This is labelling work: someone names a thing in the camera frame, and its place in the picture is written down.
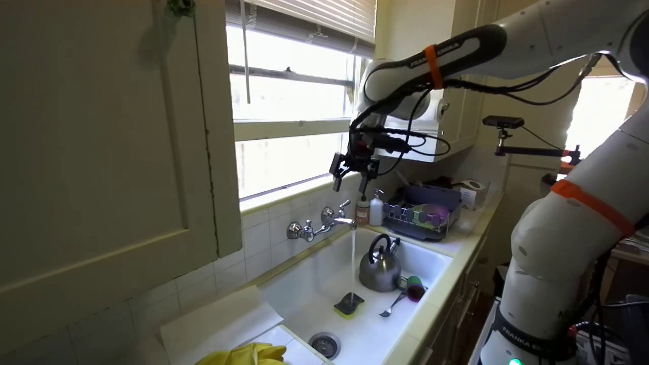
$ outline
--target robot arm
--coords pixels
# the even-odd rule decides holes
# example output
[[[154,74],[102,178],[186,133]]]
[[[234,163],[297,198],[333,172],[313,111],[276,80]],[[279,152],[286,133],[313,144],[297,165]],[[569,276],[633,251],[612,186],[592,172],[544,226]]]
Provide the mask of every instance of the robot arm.
[[[600,53],[628,78],[649,80],[649,0],[539,0],[498,24],[479,26],[405,61],[375,66],[363,83],[363,113],[349,126],[349,171],[378,176],[375,148],[409,152],[381,136],[385,113],[409,116],[405,100],[426,89],[462,86],[462,76],[524,78]],[[484,365],[575,364],[559,352],[571,315],[581,308],[581,279],[649,210],[649,106],[645,104],[550,196],[535,202],[511,235],[511,266]]]

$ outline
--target white cabinet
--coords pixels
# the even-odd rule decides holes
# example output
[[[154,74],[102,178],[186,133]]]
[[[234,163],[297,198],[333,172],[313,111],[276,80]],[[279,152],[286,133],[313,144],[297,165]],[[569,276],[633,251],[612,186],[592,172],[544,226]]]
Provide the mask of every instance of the white cabinet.
[[[238,250],[224,3],[0,5],[0,354]]]
[[[378,13],[378,59],[405,59],[424,52],[433,42],[443,42],[477,24],[494,19],[495,0],[381,0]],[[484,96],[464,89],[433,92],[433,107],[439,113],[415,123],[416,133],[444,139],[450,144],[450,156],[473,147],[482,126]],[[391,121],[391,128],[407,128],[407,123]],[[443,154],[447,147],[428,141],[418,150]],[[407,154],[413,161],[441,161],[444,156]]]

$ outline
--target kitchen sink area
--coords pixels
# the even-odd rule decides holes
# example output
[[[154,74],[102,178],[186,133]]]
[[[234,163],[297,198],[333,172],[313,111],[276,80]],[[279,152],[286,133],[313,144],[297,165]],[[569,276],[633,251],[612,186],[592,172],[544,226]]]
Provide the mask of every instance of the kitchen sink area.
[[[400,290],[370,290],[359,283],[357,273],[378,238],[378,231],[354,229],[258,286],[264,303],[285,318],[285,327],[304,344],[325,352],[333,364],[381,364],[423,308],[426,297],[435,297],[439,281],[453,262],[453,257],[431,248],[400,240],[393,255],[403,266],[403,279],[420,279],[426,293],[420,300],[400,300],[391,316],[381,316],[400,297]],[[349,293],[363,303],[355,312],[344,315],[336,305]]]

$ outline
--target sink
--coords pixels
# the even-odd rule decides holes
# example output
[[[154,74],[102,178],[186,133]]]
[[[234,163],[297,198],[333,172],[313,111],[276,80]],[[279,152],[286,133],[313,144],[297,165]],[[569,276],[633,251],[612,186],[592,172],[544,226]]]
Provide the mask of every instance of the sink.
[[[403,240],[396,255],[405,275],[418,276],[428,290],[420,303],[405,298],[391,316],[381,318],[379,312],[400,293],[373,293],[357,281],[359,259],[378,235],[370,229],[355,229],[261,286],[262,298],[301,339],[309,344],[323,332],[337,339],[340,349],[333,364],[381,364],[450,265],[448,255]],[[336,305],[349,293],[365,303],[352,316],[344,316]]]

